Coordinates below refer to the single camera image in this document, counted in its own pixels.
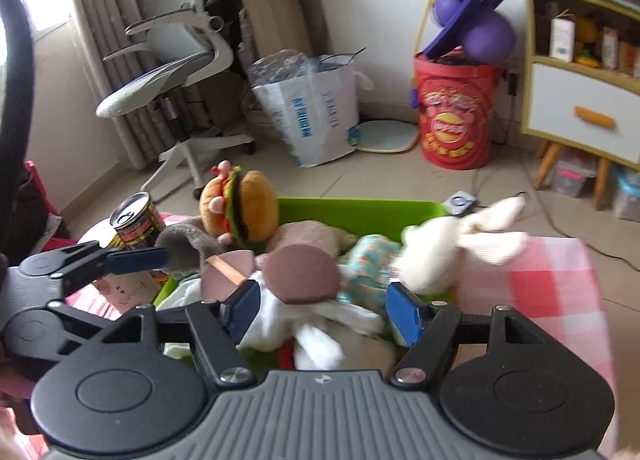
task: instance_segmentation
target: brown plush toy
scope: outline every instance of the brown plush toy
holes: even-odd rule
[[[228,160],[213,172],[218,176],[204,187],[200,215],[207,233],[223,245],[261,252],[278,228],[278,200],[261,172],[243,173]]]

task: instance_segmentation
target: yellow rope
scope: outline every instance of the yellow rope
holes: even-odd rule
[[[422,23],[420,24],[420,30],[418,31],[418,37],[415,39],[414,52],[412,54],[412,57],[414,57],[418,53],[418,50],[420,50],[420,43],[422,42],[422,35],[424,34],[424,28],[427,26],[427,21],[429,19],[429,13],[431,11],[431,7],[433,5],[433,1],[434,0],[427,0],[427,6],[425,7],[424,14],[422,15]],[[415,88],[415,74],[414,74],[414,77],[412,77],[411,88]]]

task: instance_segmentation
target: office chair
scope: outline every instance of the office chair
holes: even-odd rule
[[[153,17],[135,23],[125,31],[128,36],[148,32],[146,41],[117,50],[103,60],[150,51],[164,64],[105,98],[95,114],[98,117],[122,116],[153,100],[162,101],[168,112],[167,123],[177,143],[158,156],[163,164],[140,190],[150,191],[186,160],[193,177],[194,196],[199,198],[206,182],[200,172],[197,154],[211,154],[241,144],[244,145],[243,150],[251,154],[255,151],[255,143],[249,135],[215,136],[218,130],[189,136],[168,93],[224,71],[233,62],[234,55],[219,34],[222,19],[204,12],[204,0],[154,0],[152,14]]]

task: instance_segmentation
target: pink checkered cloth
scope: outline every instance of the pink checkered cloth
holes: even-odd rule
[[[470,256],[455,294],[468,313],[488,315],[496,304],[515,307],[595,369],[616,393],[600,285],[580,240],[532,237],[525,252],[505,266]],[[600,453],[610,457],[617,440],[615,414]]]

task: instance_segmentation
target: red bucket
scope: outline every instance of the red bucket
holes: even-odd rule
[[[420,141],[427,160],[447,169],[475,169],[489,158],[489,115],[500,70],[445,65],[414,57]]]

